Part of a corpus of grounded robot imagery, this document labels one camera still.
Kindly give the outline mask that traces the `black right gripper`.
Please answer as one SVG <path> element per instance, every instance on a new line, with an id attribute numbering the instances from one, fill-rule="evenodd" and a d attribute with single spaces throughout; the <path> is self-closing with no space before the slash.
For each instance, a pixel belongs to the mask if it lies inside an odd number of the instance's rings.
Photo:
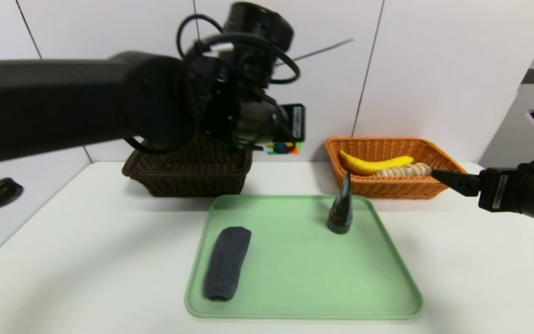
<path id="1" fill-rule="evenodd" d="M 480 192 L 481 209 L 534 218 L 534 160 L 515 168 L 487 168 L 479 175 L 433 169 L 432 177 L 465 197 Z"/>

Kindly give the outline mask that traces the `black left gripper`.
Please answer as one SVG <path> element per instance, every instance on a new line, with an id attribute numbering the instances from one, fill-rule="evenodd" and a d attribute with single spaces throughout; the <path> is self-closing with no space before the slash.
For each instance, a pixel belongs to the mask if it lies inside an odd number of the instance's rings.
<path id="1" fill-rule="evenodd" d="M 279 123 L 276 125 L 274 142 L 305 141 L 305 106 L 300 103 L 278 105 Z"/>

